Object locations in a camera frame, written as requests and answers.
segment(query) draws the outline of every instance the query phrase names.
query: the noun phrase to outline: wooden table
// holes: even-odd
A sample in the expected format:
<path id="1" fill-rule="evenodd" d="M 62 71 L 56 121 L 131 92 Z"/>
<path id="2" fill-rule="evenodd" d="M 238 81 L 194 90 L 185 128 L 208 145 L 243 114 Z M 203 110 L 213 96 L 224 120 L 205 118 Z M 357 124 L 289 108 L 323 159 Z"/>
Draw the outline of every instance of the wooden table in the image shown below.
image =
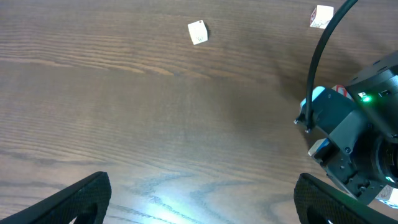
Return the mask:
<path id="1" fill-rule="evenodd" d="M 0 218 L 103 170 L 105 223 L 298 223 L 299 174 L 330 183 L 293 125 L 322 34 L 308 22 L 342 3 L 1 1 Z M 397 50 L 396 14 L 395 0 L 357 3 L 316 84 Z M 194 46 L 199 19 L 210 37 Z"/>

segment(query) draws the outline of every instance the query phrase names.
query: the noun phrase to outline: black cable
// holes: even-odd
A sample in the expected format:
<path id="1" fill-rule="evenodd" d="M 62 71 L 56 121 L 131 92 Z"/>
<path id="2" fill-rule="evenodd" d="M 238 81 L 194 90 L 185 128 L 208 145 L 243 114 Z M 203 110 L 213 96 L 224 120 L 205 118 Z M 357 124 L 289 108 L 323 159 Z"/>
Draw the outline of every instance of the black cable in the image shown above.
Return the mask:
<path id="1" fill-rule="evenodd" d="M 312 61 L 310 65 L 310 70 L 308 71 L 307 78 L 307 96 L 306 96 L 306 105 L 305 105 L 305 125 L 307 129 L 312 129 L 312 90 L 313 90 L 313 82 L 315 79 L 315 72 L 317 72 L 317 67 L 319 64 L 319 60 L 321 59 L 321 54 L 323 49 L 326 46 L 326 43 L 331 36 L 331 33 L 336 28 L 337 24 L 344 17 L 344 15 L 354 6 L 354 4 L 358 0 L 347 0 L 344 4 L 337 10 L 336 14 L 331 18 L 329 24 L 326 26 L 325 31 L 321 38 L 319 39 L 318 45 L 315 48 L 315 52 L 312 55 Z"/>

